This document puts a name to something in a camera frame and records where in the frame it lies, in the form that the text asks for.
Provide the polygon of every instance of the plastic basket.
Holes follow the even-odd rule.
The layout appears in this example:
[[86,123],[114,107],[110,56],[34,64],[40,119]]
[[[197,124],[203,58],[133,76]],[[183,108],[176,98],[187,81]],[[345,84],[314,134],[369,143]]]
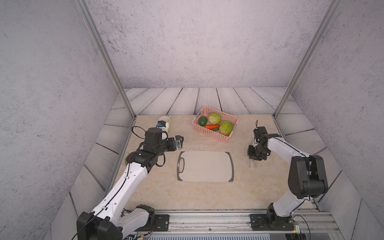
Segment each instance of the plastic basket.
[[[221,120],[222,121],[230,121],[232,123],[232,126],[233,126],[233,130],[231,132],[231,134],[229,136],[225,136],[223,134],[221,134],[219,131],[215,132],[215,131],[212,131],[210,129],[207,129],[205,127],[202,127],[199,125],[199,118],[201,116],[205,116],[208,118],[209,114],[211,114],[212,112],[216,112],[218,114],[221,115]],[[210,108],[210,107],[202,107],[201,110],[197,113],[197,115],[195,116],[195,118],[192,120],[192,125],[193,125],[193,129],[198,131],[198,132],[202,132],[204,133],[205,135],[208,135],[210,137],[213,137],[213,138],[216,138],[222,142],[228,142],[229,138],[232,136],[234,130],[235,130],[235,126],[236,124],[239,122],[239,118],[235,117],[235,116],[232,116],[228,113],[224,113],[222,111],[219,111],[219,110],[216,110],[214,108]]]

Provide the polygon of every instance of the white cutting board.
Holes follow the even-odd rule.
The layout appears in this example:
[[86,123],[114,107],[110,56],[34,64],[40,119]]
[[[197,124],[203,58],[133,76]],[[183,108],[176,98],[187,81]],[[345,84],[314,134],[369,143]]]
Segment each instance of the white cutting board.
[[232,182],[233,162],[229,152],[186,151],[177,161],[177,179],[187,182]]

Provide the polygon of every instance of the metal pole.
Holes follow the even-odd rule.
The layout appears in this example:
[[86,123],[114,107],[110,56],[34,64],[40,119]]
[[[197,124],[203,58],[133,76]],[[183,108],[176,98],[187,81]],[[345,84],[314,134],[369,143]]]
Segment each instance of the metal pole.
[[128,98],[127,98],[127,95],[125,94],[124,88],[121,85],[120,79],[116,73],[115,68],[113,67],[112,61],[109,58],[107,50],[105,49],[105,46],[101,40],[99,32],[96,29],[96,26],[94,24],[94,21],[91,17],[91,14],[88,10],[88,7],[87,7],[85,1],[84,0],[76,0],[76,3],[78,5],[79,11],[81,12],[81,15],[83,16],[85,24],[87,25],[89,32],[91,33],[91,36],[92,36],[93,40],[95,41],[97,48],[99,49],[100,55],[103,58],[105,65],[107,66],[109,74],[111,75],[111,78],[112,78],[113,82],[115,83],[116,88],[119,91],[119,94],[122,98],[122,101],[124,102],[125,106],[127,107],[130,115],[132,116],[132,119],[135,118],[135,113],[133,112],[131,104],[128,101]]
[[283,98],[281,99],[281,101],[279,103],[279,106],[277,106],[277,109],[276,109],[275,113],[273,114],[273,116],[275,118],[278,117],[278,115],[282,111],[285,103],[287,102],[289,96],[293,92],[293,89],[295,88],[297,82],[299,81],[302,73],[305,70],[305,67],[307,66],[313,53],[315,52],[317,45],[319,45],[319,42],[321,41],[322,37],[324,36],[324,33],[327,30],[329,24],[331,23],[333,17],[337,13],[342,1],[343,0],[332,0],[331,4],[329,5],[328,10],[325,13],[323,20],[321,21],[319,27],[317,28],[316,33],[313,35],[313,38],[311,40],[309,47],[307,48],[307,51],[305,52],[299,66],[296,69],[295,74],[291,78],[291,81],[289,82],[287,89],[285,90],[285,93],[284,93]]

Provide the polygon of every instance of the gray wall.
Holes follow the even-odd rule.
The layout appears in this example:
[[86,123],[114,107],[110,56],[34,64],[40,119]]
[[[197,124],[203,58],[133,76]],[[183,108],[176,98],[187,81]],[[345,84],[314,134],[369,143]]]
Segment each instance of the gray wall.
[[117,90],[73,0],[0,9],[0,238],[42,239]]
[[384,1],[344,1],[293,97],[384,226]]
[[286,86],[330,0],[87,0],[125,88]]

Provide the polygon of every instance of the green cabbage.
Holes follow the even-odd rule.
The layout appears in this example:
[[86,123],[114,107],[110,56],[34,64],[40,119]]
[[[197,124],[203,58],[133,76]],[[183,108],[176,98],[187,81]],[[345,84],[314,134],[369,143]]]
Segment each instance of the green cabbage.
[[229,136],[233,130],[232,123],[230,121],[223,121],[219,127],[222,134]]
[[221,122],[221,116],[218,113],[211,113],[208,117],[208,121],[213,124],[219,124]]

